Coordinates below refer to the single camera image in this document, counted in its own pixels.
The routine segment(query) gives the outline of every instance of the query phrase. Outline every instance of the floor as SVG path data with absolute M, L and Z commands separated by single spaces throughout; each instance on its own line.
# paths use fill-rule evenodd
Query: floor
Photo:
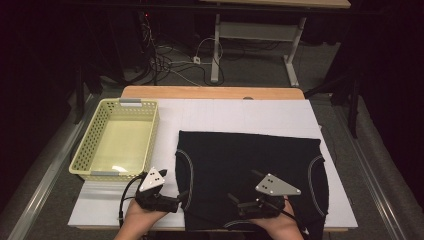
M 226 41 L 223 47 L 221 86 L 290 87 L 281 60 L 290 44 Z M 184 51 L 172 44 L 160 45 L 157 49 L 163 59 L 190 60 Z M 337 49 L 337 44 L 299 47 L 293 65 L 302 91 L 322 83 Z M 209 51 L 206 44 L 199 47 L 202 63 L 211 62 Z M 171 70 L 169 75 L 160 75 L 166 77 L 158 85 L 208 84 L 208 64 L 174 63 Z M 128 78 L 136 75 L 130 69 L 126 74 Z M 102 84 L 101 95 L 86 96 L 87 106 L 95 106 L 100 98 L 120 96 L 122 87 L 107 78 L 103 78 Z M 311 103 L 359 227 L 347 232 L 325 233 L 323 239 L 424 239 L 421 208 L 394 167 L 365 103 L 362 100 L 359 103 L 358 139 L 353 139 L 346 128 L 346 107 L 332 106 L 329 98 L 328 94 L 319 94 L 311 98 Z M 90 118 L 90 108 L 86 110 L 85 123 Z M 0 218 L 0 239 L 113 239 L 116 229 L 95 231 L 67 226 L 83 184 L 68 171 L 72 145 L 83 132 L 75 129 L 85 127 L 84 124 L 75 125 L 74 120 L 75 111 L 72 111 L 16 190 Z M 44 190 L 44 195 L 40 195 L 40 189 Z M 31 205 L 30 200 L 34 198 L 37 204 Z M 235 239 L 224 235 L 209 237 Z

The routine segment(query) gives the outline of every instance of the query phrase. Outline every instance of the table leg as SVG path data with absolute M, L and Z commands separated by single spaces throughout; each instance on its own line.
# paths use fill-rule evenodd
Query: table leg
M 219 32 L 220 32 L 220 15 L 216 14 L 215 19 L 215 41 L 213 47 L 213 59 L 211 70 L 211 82 L 217 83 L 219 78 Z
M 303 28 L 305 26 L 306 18 L 301 18 L 299 25 L 296 29 L 296 33 L 292 42 L 292 49 L 290 55 L 284 55 L 284 64 L 286 65 L 287 74 L 292 87 L 299 87 L 299 81 L 297 80 L 296 72 L 293 67 L 293 58 L 296 53 L 297 46 L 299 45 L 300 37 L 302 36 Z

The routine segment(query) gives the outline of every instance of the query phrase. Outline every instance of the hand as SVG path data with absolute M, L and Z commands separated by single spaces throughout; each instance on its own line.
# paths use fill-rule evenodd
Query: hand
M 290 202 L 286 197 L 284 199 L 286 200 L 284 211 L 294 216 Z M 250 221 L 265 229 L 274 240 L 303 240 L 296 222 L 282 213 L 275 218 L 250 219 Z
M 140 239 L 166 214 L 168 213 L 142 209 L 138 203 L 132 199 L 128 206 L 127 213 L 125 214 L 124 225 L 122 225 L 115 240 Z

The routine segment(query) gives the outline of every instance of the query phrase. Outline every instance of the yellow plastic basket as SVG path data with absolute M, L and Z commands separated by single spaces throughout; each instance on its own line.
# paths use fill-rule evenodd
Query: yellow plastic basket
M 148 171 L 158 123 L 154 100 L 103 99 L 69 172 L 91 181 L 128 181 Z

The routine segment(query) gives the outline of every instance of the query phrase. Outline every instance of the t-shirt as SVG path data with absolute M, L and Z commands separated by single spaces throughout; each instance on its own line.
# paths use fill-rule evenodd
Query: t-shirt
M 186 230 L 257 230 L 242 220 L 228 193 L 251 171 L 273 174 L 301 190 L 289 196 L 310 239 L 321 239 L 328 182 L 319 139 L 222 132 L 179 132 L 176 178 Z

